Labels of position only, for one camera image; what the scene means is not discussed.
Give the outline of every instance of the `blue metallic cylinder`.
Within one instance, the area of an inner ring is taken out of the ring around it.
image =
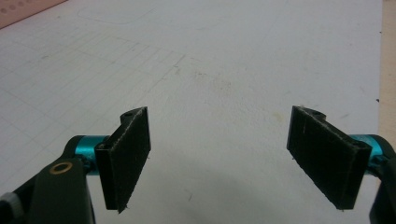
[[[381,146],[378,142],[368,134],[352,134],[350,135],[351,138],[364,142],[367,145],[372,147],[372,152],[370,154],[370,159],[368,163],[368,167],[375,168],[378,164],[375,162],[375,159],[382,157],[384,155]]]
[[[92,163],[92,170],[88,175],[99,175],[99,170],[96,164],[95,147],[102,143],[107,135],[87,135],[82,137],[76,147],[75,155],[83,156]]]

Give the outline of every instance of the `tan surface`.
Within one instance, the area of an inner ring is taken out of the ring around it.
[[[396,1],[383,4],[379,134],[396,147]]]
[[[0,0],[0,29],[66,0]]]

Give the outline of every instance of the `white surface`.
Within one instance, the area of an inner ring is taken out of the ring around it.
[[[0,192],[77,134],[147,105],[152,151],[98,223],[369,223],[366,177],[337,211],[286,150],[292,105],[376,133],[381,1],[77,1],[0,30]]]

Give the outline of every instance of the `pink object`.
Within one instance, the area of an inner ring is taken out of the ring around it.
[[[0,29],[67,0],[0,0]]]

